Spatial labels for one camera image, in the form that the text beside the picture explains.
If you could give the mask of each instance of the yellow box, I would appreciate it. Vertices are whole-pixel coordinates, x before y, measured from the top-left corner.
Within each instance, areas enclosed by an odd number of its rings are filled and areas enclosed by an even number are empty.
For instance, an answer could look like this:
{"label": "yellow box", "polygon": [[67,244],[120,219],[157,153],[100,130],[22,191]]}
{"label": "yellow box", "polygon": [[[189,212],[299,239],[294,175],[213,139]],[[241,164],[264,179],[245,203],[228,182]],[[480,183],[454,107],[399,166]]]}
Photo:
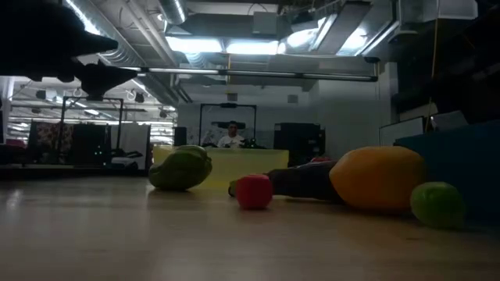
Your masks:
{"label": "yellow box", "polygon": [[[155,163],[161,163],[174,149],[172,146],[155,146],[153,148]],[[227,189],[232,180],[288,166],[288,151],[244,148],[206,148],[206,150],[212,159],[212,173],[197,189]]]}

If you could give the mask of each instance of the white shirt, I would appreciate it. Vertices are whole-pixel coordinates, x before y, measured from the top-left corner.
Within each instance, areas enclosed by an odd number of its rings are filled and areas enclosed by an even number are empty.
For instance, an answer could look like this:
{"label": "white shirt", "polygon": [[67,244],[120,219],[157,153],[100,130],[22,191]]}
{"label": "white shirt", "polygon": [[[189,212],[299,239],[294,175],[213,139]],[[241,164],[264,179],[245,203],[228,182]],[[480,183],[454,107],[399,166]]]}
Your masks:
{"label": "white shirt", "polygon": [[220,138],[217,146],[219,148],[225,148],[226,145],[229,145],[231,148],[238,148],[243,140],[244,138],[240,135],[236,135],[234,137],[225,136]]}

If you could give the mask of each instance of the green apple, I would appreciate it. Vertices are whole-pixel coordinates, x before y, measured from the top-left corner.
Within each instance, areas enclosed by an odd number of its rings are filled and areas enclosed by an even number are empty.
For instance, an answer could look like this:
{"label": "green apple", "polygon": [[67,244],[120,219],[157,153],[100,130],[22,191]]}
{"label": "green apple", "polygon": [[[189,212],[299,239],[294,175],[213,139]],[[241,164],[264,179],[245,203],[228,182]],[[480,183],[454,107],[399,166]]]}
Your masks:
{"label": "green apple", "polygon": [[423,224],[440,229],[463,228],[466,206],[451,184],[423,183],[412,192],[412,212]]}

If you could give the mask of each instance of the person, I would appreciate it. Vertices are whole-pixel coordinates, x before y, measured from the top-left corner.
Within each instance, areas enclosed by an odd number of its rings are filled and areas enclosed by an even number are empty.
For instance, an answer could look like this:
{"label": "person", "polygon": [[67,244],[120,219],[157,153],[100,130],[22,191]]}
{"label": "person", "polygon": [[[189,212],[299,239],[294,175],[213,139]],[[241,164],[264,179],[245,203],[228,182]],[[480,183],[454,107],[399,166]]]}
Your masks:
{"label": "person", "polygon": [[238,124],[230,121],[227,127],[227,136],[221,137],[217,146],[219,148],[238,148],[244,138],[238,135]]}

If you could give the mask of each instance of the plastic fruit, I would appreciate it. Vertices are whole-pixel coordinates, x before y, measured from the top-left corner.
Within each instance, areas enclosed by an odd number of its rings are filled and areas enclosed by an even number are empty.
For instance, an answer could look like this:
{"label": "plastic fruit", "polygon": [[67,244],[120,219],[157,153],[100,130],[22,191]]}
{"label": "plastic fruit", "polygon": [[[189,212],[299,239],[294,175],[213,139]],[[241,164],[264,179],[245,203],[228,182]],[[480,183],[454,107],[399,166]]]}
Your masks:
{"label": "plastic fruit", "polygon": [[448,183],[420,184],[412,192],[412,212],[423,224],[442,229],[463,228],[466,207],[459,191]]}
{"label": "plastic fruit", "polygon": [[407,148],[368,147],[345,154],[330,171],[330,181],[352,207],[398,212],[409,209],[426,170],[423,158]]}
{"label": "plastic fruit", "polygon": [[242,209],[264,209],[273,199],[273,186],[266,175],[249,175],[236,182],[236,199]]}
{"label": "plastic fruit", "polygon": [[183,191],[202,183],[212,172],[212,159],[204,148],[179,147],[160,165],[149,170],[149,181],[160,190]]}

